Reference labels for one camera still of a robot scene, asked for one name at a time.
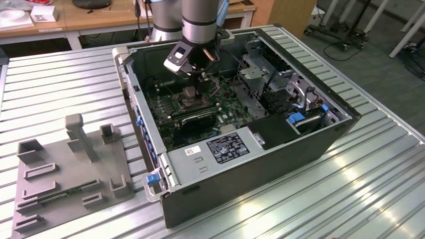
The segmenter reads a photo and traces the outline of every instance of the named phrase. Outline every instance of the power supply label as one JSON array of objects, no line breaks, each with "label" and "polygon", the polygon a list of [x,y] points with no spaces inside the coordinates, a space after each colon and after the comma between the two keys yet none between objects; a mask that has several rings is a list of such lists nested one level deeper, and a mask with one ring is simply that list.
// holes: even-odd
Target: power supply label
[{"label": "power supply label", "polygon": [[217,163],[225,163],[249,153],[237,133],[206,142]]}]

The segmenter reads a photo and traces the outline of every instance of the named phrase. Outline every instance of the wooden table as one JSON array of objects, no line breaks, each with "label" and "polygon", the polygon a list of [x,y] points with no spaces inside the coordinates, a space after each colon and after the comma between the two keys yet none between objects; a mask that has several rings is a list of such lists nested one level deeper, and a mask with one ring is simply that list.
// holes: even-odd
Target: wooden table
[{"label": "wooden table", "polygon": [[64,32],[66,31],[66,26],[61,0],[57,0],[53,5],[56,6],[58,12],[56,22],[34,22],[32,27],[0,31],[0,44],[65,37]]},{"label": "wooden table", "polygon": [[[72,0],[57,0],[54,5],[60,10],[57,22],[34,23],[34,27],[0,32],[0,45],[64,37],[72,50],[80,50],[82,47],[78,36],[137,29],[132,0],[113,0],[110,8],[94,10],[92,13],[88,13],[86,9],[77,8]],[[226,18],[242,18],[240,27],[249,27],[253,11],[256,6],[234,3],[229,6]],[[140,19],[140,27],[148,27],[144,18]]]}]

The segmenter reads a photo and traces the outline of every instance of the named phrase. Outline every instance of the metal stand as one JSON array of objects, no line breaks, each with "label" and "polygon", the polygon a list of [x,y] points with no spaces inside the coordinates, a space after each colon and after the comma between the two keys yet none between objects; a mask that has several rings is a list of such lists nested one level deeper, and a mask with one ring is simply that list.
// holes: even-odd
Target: metal stand
[{"label": "metal stand", "polygon": [[413,25],[410,31],[406,33],[405,37],[402,38],[401,42],[395,46],[393,52],[390,53],[389,57],[394,58],[401,51],[401,49],[405,47],[406,43],[409,42],[410,38],[413,37],[414,33],[418,31],[419,27],[425,23],[425,14],[419,17],[418,21]]},{"label": "metal stand", "polygon": [[326,14],[325,14],[325,16],[323,16],[323,21],[322,21],[323,26],[327,24],[329,18],[330,18],[330,16],[331,16],[331,13],[333,13],[333,11],[334,11],[334,7],[337,6],[338,1],[339,1],[339,0],[331,0],[329,9],[327,9]]},{"label": "metal stand", "polygon": [[386,7],[387,2],[389,2],[389,0],[383,0],[382,1],[381,5],[379,5],[379,8],[378,8],[377,12],[374,13],[374,15],[373,15],[373,17],[371,17],[371,19],[369,21],[369,24],[367,24],[367,26],[366,26],[366,28],[363,30],[365,34],[367,34],[370,32],[374,24],[377,23],[377,20],[378,20],[381,14],[383,12],[383,9]]},{"label": "metal stand", "polygon": [[411,26],[413,22],[415,22],[418,20],[418,16],[422,13],[423,9],[425,9],[425,1],[421,4],[417,11],[414,12],[413,16],[410,17],[409,22],[405,24],[403,28],[401,29],[401,32],[406,32],[406,30]]},{"label": "metal stand", "polygon": [[347,3],[346,8],[345,8],[343,13],[342,13],[341,18],[339,18],[339,21],[338,21],[339,23],[345,22],[347,14],[350,13],[350,11],[353,9],[355,1],[357,0],[350,0],[350,2]]}]

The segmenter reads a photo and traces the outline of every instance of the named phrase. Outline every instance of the metal extrusion rail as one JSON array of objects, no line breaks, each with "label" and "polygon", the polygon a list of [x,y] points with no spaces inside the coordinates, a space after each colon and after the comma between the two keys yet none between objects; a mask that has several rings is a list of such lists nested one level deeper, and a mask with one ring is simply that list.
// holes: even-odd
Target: metal extrusion rail
[{"label": "metal extrusion rail", "polygon": [[112,47],[14,58],[2,68],[0,239],[9,238],[17,142],[66,138],[61,117],[84,130],[120,127],[136,197],[32,238],[422,238],[423,137],[280,27],[264,31],[363,115],[313,163],[173,229],[140,183],[146,171],[113,67]]}]

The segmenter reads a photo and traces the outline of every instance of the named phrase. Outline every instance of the floor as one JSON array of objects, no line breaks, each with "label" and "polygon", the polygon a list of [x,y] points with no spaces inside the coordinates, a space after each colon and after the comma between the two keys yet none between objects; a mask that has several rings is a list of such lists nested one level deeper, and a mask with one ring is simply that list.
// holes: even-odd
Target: floor
[{"label": "floor", "polygon": [[[331,0],[318,0],[318,5],[327,8]],[[341,0],[334,13],[341,11],[345,1]],[[361,9],[362,4],[355,3],[347,18],[347,25]],[[374,9],[367,8],[359,29],[363,29]],[[425,134],[425,82],[421,81],[403,65],[403,54],[394,59],[387,57],[403,34],[399,32],[403,24],[389,16],[382,15],[371,32],[369,33],[370,42],[363,50],[347,61],[331,60],[323,54],[323,48],[334,43],[337,39],[319,33],[313,33],[302,38],[302,42],[335,66],[335,68],[362,87],[366,92],[422,133]],[[413,42],[423,37],[417,33]],[[355,53],[358,49],[342,52],[335,47],[330,47],[326,52],[337,59],[343,59]],[[425,57],[419,61],[425,66]]]}]

